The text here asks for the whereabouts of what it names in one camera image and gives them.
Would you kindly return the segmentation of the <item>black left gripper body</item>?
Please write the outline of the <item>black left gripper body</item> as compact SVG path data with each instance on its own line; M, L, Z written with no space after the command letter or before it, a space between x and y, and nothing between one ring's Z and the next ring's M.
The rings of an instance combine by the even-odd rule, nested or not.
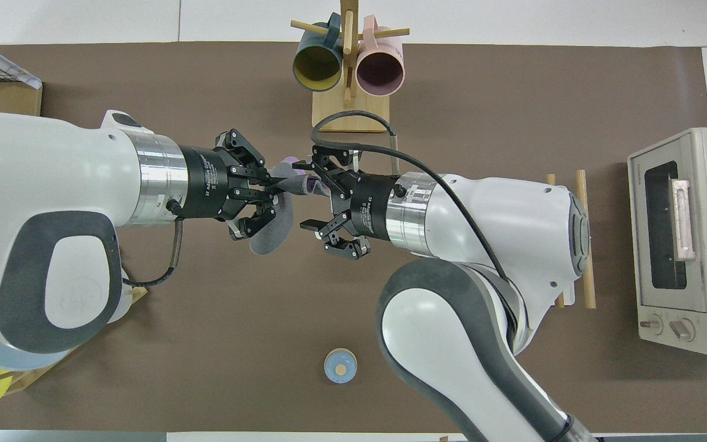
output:
M188 171L188 190L181 204L180 216L186 219L234 219L247 202L230 196L230 189L245 188L247 180L233 178L230 184L228 168L238 165L225 149L180 148Z

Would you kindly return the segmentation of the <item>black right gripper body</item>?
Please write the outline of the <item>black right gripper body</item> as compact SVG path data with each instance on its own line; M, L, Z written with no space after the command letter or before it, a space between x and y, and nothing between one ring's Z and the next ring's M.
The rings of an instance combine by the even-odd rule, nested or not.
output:
M352 192L350 201L342 205L350 210L350 222L344 228L355 237L388 241L385 211L395 177L389 174L342 174L339 183Z

